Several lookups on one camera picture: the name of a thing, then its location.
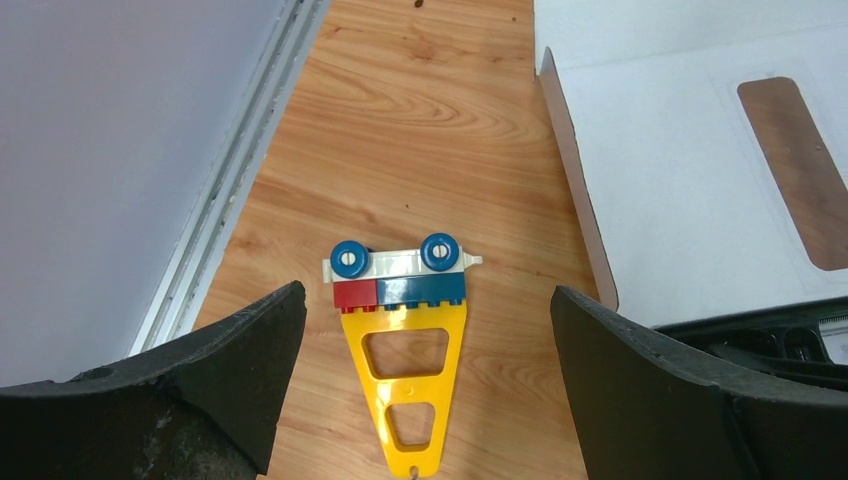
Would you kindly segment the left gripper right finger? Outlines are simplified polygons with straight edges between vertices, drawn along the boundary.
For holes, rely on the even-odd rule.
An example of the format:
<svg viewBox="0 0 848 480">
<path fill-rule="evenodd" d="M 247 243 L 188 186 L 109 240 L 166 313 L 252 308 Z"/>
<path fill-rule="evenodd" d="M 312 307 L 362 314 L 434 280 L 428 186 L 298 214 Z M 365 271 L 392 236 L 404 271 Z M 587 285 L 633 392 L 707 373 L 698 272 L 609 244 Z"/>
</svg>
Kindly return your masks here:
<svg viewBox="0 0 848 480">
<path fill-rule="evenodd" d="M 838 298 L 651 329 L 559 286 L 554 338 L 592 479 L 843 479 Z"/>
</svg>

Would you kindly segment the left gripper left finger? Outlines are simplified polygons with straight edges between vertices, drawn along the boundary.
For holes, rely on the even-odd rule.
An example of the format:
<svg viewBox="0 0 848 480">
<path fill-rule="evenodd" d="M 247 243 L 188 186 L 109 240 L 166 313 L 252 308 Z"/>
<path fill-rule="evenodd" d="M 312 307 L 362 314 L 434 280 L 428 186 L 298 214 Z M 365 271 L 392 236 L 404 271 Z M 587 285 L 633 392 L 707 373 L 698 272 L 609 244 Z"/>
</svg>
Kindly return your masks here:
<svg viewBox="0 0 848 480">
<path fill-rule="evenodd" d="M 291 282 L 208 326 L 65 382 L 1 391 L 5 479 L 253 479 L 271 464 L 301 346 Z"/>
</svg>

